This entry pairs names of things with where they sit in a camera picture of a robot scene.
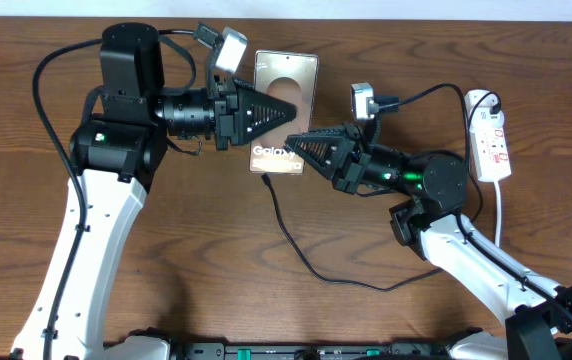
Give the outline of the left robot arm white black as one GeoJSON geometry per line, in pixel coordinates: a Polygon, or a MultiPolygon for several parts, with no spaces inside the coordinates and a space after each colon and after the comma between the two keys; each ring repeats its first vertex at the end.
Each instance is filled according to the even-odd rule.
{"type": "Polygon", "coordinates": [[[57,152],[69,175],[67,210],[40,294],[10,350],[13,359],[180,359],[181,344],[159,330],[104,340],[106,310],[123,248],[156,170],[181,139],[225,150],[291,122],[296,107],[235,75],[247,46],[233,30],[199,24],[208,49],[206,84],[165,84],[163,47],[173,30],[127,22],[96,40],[103,81],[57,152]]]}

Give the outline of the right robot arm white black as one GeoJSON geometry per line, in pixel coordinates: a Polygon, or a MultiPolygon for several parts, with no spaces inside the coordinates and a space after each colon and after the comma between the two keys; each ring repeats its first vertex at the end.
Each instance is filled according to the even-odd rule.
{"type": "Polygon", "coordinates": [[[365,185],[408,196],[390,210],[398,242],[458,280],[505,329],[502,339],[469,335],[449,357],[572,359],[572,286],[521,264],[462,214],[468,172],[458,154],[407,154],[353,124],[290,135],[285,146],[336,190],[354,194],[365,185]]]}

